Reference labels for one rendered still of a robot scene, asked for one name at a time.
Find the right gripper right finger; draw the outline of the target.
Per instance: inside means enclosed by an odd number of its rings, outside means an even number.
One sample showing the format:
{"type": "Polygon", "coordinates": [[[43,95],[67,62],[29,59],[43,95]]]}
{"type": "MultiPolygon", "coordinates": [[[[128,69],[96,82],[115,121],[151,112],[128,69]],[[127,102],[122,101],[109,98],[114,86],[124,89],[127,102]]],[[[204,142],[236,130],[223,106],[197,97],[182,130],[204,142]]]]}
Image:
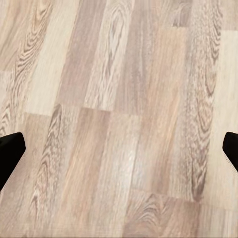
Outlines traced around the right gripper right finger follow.
{"type": "Polygon", "coordinates": [[[227,132],[222,149],[238,172],[238,134],[227,132]]]}

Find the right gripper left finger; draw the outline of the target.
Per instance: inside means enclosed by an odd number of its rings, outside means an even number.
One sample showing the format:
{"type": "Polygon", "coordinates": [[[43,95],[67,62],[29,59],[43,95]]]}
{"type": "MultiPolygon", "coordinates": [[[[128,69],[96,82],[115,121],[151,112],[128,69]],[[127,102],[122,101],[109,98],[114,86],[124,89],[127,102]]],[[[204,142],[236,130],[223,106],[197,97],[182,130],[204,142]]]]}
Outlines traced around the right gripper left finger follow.
{"type": "Polygon", "coordinates": [[[0,137],[0,191],[26,150],[22,132],[0,137]]]}

